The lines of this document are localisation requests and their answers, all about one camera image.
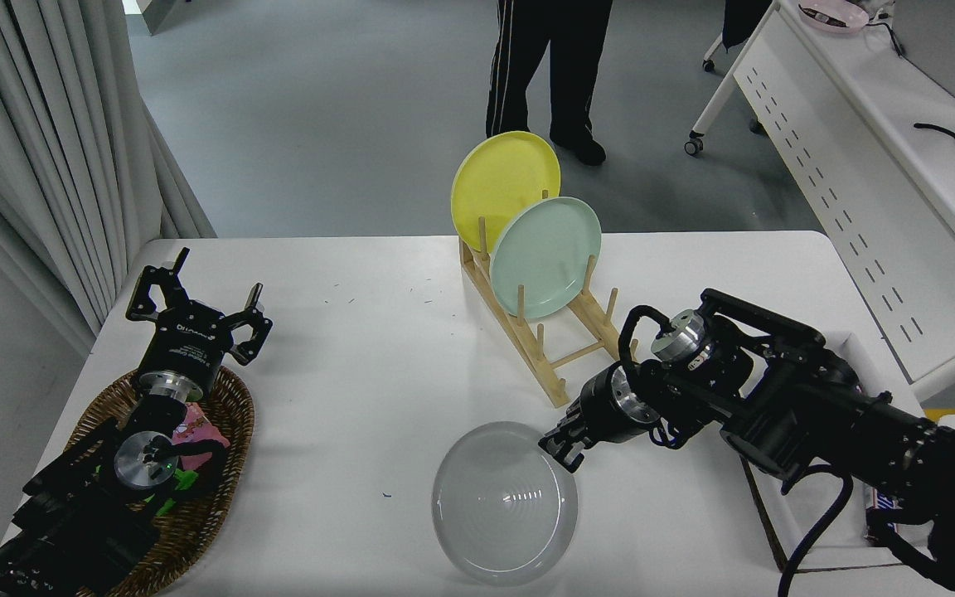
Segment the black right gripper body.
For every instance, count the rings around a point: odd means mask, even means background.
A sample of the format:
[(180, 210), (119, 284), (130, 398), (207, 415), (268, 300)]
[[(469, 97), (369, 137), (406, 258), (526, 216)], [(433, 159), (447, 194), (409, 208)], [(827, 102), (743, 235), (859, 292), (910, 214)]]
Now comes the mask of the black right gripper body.
[(641, 401), (621, 363), (584, 383), (579, 408), (583, 423), (580, 438), (586, 445), (618, 444), (641, 434)]

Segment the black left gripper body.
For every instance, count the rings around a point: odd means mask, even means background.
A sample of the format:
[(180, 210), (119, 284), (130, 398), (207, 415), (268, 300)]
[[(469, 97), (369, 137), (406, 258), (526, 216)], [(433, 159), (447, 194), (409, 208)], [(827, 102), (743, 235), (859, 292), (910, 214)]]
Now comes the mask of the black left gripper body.
[(154, 337), (140, 362), (140, 375), (172, 373), (197, 385), (212, 385), (234, 340), (222, 311), (183, 303), (160, 311)]

